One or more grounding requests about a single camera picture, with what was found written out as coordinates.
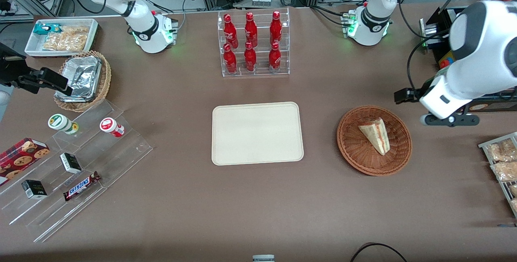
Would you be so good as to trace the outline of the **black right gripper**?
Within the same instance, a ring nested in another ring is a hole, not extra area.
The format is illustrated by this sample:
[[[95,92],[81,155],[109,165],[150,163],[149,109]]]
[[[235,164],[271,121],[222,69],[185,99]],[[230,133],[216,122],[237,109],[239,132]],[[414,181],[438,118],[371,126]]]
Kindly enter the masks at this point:
[[[15,52],[5,44],[0,44],[0,84],[11,86],[18,80],[18,88],[30,93],[38,93],[40,88],[50,88],[66,96],[71,96],[73,89],[68,85],[68,78],[43,67],[39,76],[28,74],[26,56]]]

